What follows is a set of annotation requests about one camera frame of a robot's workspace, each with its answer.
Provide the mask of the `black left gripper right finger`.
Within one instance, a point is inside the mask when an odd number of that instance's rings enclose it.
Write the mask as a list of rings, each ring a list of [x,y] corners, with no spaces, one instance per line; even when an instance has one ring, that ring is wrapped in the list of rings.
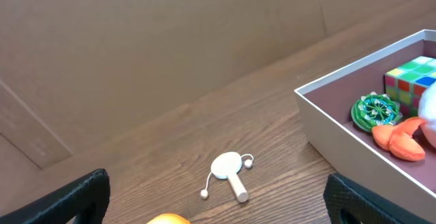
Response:
[[[332,224],[430,224],[339,173],[328,176],[323,198]]]

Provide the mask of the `green round spinning top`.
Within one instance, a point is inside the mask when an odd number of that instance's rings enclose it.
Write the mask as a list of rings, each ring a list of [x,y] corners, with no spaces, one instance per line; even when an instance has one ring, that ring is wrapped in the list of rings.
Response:
[[[352,106],[350,114],[354,124],[367,132],[379,125],[396,125],[403,117],[397,101],[374,91],[361,96]]]

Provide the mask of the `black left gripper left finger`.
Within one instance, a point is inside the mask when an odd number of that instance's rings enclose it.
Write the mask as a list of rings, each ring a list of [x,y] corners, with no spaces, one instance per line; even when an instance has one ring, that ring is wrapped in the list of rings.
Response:
[[[2,223],[102,224],[110,203],[110,177],[96,169],[30,204],[1,217]]]

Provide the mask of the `orange dinosaur figure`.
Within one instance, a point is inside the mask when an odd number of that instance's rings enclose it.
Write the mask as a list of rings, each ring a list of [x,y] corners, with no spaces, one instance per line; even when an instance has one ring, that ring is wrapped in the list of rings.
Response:
[[[147,224],[191,224],[186,218],[178,214],[164,213],[156,216]]]

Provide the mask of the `white box with pink inside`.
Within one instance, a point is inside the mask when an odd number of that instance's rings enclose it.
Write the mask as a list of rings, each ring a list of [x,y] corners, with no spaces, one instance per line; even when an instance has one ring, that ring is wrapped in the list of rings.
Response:
[[[384,74],[418,56],[435,56],[435,31],[424,29],[295,90],[308,141],[345,177],[433,223],[435,148],[421,131],[420,162],[396,158],[352,122],[361,96],[384,91]]]

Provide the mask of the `white plush duck toy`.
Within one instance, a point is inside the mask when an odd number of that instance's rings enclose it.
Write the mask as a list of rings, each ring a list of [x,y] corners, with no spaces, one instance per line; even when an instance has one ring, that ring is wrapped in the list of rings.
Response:
[[[413,139],[421,127],[425,138],[435,145],[435,83],[423,92],[418,107],[418,116],[410,117],[398,125],[378,125],[371,132],[376,144],[406,161],[421,161],[425,151]]]

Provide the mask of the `multicoloured puzzle cube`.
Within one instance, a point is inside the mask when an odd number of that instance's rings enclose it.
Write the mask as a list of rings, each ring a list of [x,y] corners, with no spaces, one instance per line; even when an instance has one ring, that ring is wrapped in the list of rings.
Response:
[[[417,116],[420,98],[435,82],[435,58],[419,56],[384,74],[385,93],[403,116]]]

